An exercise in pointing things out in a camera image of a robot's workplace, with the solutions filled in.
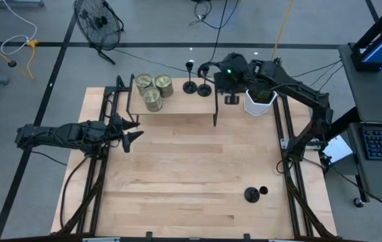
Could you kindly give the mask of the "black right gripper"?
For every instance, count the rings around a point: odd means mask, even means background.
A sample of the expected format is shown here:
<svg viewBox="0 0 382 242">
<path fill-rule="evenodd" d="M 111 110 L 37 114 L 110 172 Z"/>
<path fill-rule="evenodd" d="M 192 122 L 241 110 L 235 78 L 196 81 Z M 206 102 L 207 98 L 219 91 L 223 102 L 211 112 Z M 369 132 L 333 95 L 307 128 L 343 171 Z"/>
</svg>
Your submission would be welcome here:
<svg viewBox="0 0 382 242">
<path fill-rule="evenodd" d="M 222 61 L 202 63 L 197 73 L 208 73 L 210 67 L 217 67 L 219 72 L 214 74 L 214 81 L 207 77 L 207 81 L 218 87 L 222 93 L 229 93 L 225 97 L 225 104 L 238 104 L 237 93 L 247 89 L 247 62 L 242 54 L 230 53 Z"/>
</svg>

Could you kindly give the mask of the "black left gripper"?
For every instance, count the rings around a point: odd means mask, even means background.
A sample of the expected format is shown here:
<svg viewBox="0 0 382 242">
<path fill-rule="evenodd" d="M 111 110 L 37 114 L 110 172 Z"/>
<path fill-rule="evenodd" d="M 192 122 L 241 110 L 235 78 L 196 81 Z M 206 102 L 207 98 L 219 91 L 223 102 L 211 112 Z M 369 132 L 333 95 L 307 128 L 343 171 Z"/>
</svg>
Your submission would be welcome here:
<svg viewBox="0 0 382 242">
<path fill-rule="evenodd" d="M 130 142 L 136 140 L 143 134 L 143 131 L 124 133 L 125 130 L 136 128 L 140 125 L 139 122 L 125 120 L 118 113 L 115 113 L 106 124 L 102 122 L 105 128 L 105 140 L 118 140 L 122 143 L 122 148 L 125 153 L 130 152 Z"/>
</svg>

